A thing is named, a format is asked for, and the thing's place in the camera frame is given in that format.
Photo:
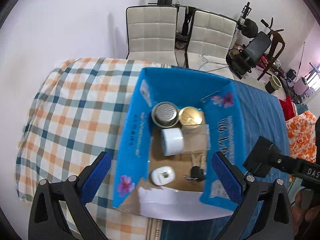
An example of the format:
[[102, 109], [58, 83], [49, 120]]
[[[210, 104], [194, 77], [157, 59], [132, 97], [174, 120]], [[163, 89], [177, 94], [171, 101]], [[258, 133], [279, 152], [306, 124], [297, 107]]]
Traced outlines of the white tape roll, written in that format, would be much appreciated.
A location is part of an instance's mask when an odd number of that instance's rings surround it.
[[184, 150], [183, 133], [180, 128], [161, 130], [161, 146], [164, 156], [177, 155]]

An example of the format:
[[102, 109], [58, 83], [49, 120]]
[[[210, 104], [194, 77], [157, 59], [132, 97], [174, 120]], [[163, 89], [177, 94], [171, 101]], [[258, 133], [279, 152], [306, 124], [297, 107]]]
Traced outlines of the blue milk carton box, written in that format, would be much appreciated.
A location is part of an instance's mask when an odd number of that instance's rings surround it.
[[244, 121], [236, 82], [183, 68], [144, 68], [120, 141], [113, 207], [173, 221], [230, 216], [240, 198], [213, 170], [220, 151], [241, 166]]

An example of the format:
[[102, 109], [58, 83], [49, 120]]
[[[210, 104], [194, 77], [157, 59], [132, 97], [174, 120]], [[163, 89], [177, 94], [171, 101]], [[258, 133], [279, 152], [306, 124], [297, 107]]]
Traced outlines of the orange white floral cloth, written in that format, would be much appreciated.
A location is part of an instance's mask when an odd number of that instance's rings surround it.
[[316, 162], [316, 121], [316, 116], [310, 111], [305, 111], [286, 121], [290, 157]]

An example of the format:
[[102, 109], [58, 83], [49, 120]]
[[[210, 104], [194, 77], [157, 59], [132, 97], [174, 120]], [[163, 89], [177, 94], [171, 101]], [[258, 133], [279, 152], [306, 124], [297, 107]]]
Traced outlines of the black car key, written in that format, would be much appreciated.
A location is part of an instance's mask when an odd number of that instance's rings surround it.
[[191, 164], [189, 175], [184, 179], [189, 182], [202, 182], [206, 178], [206, 156], [204, 154], [191, 154]]

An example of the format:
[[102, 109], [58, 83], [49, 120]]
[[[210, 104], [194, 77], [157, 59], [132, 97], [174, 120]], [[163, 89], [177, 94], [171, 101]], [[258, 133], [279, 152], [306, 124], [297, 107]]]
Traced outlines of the black exercise machine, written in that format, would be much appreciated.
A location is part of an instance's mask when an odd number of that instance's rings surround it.
[[[267, 63], [266, 56], [271, 48], [273, 38], [270, 34], [270, 31], [274, 30], [272, 28], [273, 21], [271, 21], [271, 23], [267, 23], [262, 19], [261, 23], [268, 29], [268, 33], [259, 31], [257, 24], [248, 18], [251, 10], [252, 8], [250, 7], [250, 3], [247, 2], [242, 9], [238, 21], [236, 22], [235, 29], [235, 33], [240, 32], [244, 37], [251, 39], [249, 44], [229, 49], [226, 56], [229, 69], [239, 79], [242, 79], [246, 73], [250, 73], [256, 66], [261, 65], [265, 68], [264, 64]], [[278, 44], [275, 54], [280, 50], [280, 48], [281, 44]], [[285, 77], [284, 71], [277, 68], [275, 65], [274, 68], [270, 69], [273, 69], [277, 76]]]

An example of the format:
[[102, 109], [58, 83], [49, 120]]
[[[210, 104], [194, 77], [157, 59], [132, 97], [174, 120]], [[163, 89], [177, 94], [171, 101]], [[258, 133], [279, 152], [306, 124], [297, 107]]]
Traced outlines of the white earbud case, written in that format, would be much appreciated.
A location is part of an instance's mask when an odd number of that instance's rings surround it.
[[175, 172], [170, 166], [162, 166], [150, 173], [150, 180], [156, 186], [164, 186], [175, 180]]

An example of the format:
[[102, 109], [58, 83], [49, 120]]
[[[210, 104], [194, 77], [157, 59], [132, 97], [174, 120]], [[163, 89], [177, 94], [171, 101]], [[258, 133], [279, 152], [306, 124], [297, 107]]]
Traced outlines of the brown wooden chair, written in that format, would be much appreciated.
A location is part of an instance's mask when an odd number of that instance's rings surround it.
[[[271, 42], [271, 48], [266, 56], [266, 60], [267, 63], [265, 63], [265, 68], [263, 70], [263, 72], [260, 74], [260, 76], [257, 78], [257, 80], [259, 81], [265, 74], [270, 75], [270, 73], [268, 73], [268, 70], [270, 68], [274, 68], [274, 62], [276, 61], [276, 59], [278, 59], [278, 57], [281, 55], [281, 53], [283, 52], [283, 50], [285, 49], [286, 43], [283, 40], [280, 32], [284, 31], [283, 29], [279, 29], [279, 30], [271, 30], [270, 34], [271, 36], [273, 36], [272, 38], [272, 42]], [[277, 45], [281, 44], [281, 48], [280, 50], [275, 54]]]

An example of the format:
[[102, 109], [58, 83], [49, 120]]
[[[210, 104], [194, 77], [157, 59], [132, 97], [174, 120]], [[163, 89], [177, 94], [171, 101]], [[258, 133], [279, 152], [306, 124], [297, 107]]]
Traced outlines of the green round pot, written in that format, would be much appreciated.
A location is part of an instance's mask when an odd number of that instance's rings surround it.
[[281, 87], [281, 81], [275, 75], [271, 75], [268, 83], [265, 85], [265, 89], [269, 94], [272, 94], [276, 90], [279, 90]]

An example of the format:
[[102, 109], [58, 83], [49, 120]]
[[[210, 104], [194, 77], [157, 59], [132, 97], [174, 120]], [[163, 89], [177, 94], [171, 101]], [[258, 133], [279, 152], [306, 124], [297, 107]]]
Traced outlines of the silver tin with strainer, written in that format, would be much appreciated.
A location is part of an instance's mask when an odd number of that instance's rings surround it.
[[178, 123], [178, 108], [171, 102], [160, 102], [151, 111], [153, 122], [161, 128], [171, 128]]

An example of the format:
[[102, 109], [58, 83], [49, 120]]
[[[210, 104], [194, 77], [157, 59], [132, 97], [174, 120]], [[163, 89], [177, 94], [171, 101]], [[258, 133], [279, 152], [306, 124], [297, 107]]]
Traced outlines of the left white padded chair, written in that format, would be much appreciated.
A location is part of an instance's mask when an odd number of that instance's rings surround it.
[[175, 38], [177, 8], [145, 5], [126, 9], [129, 60], [177, 66]]

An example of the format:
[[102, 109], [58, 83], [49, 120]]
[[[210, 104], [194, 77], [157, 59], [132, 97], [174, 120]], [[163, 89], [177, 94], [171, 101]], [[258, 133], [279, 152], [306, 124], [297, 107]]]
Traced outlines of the plaid checked cloth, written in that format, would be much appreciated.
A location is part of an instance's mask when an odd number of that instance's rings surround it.
[[18, 145], [16, 191], [30, 205], [37, 185], [78, 175], [103, 151], [116, 156], [140, 71], [153, 62], [83, 58], [57, 66], [35, 95]]

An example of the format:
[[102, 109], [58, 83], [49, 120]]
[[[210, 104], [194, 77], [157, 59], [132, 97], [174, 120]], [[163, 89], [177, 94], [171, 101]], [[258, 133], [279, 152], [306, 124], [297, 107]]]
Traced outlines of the clear acrylic box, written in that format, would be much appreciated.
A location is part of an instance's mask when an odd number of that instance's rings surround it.
[[184, 141], [183, 154], [198, 154], [210, 150], [210, 130], [208, 124], [182, 126]]

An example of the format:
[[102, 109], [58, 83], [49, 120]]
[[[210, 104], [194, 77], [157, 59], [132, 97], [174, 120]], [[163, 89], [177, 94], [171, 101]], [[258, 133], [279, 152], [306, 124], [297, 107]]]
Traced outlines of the right white padded chair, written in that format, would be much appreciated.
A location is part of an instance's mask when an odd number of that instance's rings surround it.
[[[211, 12], [195, 10], [191, 19], [190, 34], [185, 51], [185, 66], [197, 70], [202, 63], [199, 54], [206, 54], [209, 61], [226, 63], [226, 56], [236, 29], [236, 22]], [[202, 72], [212, 70], [203, 66]], [[227, 68], [207, 72], [229, 79], [234, 79], [233, 73]]]

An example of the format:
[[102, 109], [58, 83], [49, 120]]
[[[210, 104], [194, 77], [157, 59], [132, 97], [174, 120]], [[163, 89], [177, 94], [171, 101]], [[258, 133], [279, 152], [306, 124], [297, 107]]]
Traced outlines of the white padded chair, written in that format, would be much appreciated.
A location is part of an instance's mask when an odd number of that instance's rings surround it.
[[[190, 34], [185, 51], [185, 66], [197, 70], [202, 63], [199, 54], [206, 54], [209, 61], [226, 63], [226, 56], [236, 29], [236, 22], [211, 12], [195, 10], [191, 19]], [[203, 66], [202, 72], [212, 70]], [[227, 68], [207, 72], [229, 79], [234, 79], [233, 73]]]
[[175, 38], [177, 8], [145, 5], [126, 9], [129, 60], [177, 66]]

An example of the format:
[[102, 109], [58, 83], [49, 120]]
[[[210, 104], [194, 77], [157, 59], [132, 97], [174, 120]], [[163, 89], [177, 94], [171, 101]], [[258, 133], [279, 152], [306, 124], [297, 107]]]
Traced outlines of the gold round tin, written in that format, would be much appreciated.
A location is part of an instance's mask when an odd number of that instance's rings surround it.
[[193, 126], [204, 124], [204, 113], [202, 110], [187, 106], [179, 111], [179, 122], [182, 126]]

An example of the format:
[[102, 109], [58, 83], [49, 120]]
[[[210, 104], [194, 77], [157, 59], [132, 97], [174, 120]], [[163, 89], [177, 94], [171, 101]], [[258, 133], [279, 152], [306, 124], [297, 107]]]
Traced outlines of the blue striped cloth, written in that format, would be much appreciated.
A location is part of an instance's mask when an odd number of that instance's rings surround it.
[[[246, 151], [250, 153], [260, 136], [273, 142], [283, 155], [289, 155], [289, 139], [283, 110], [277, 97], [234, 82], [244, 119]], [[162, 221], [160, 239], [215, 239], [230, 217], [194, 222]]]

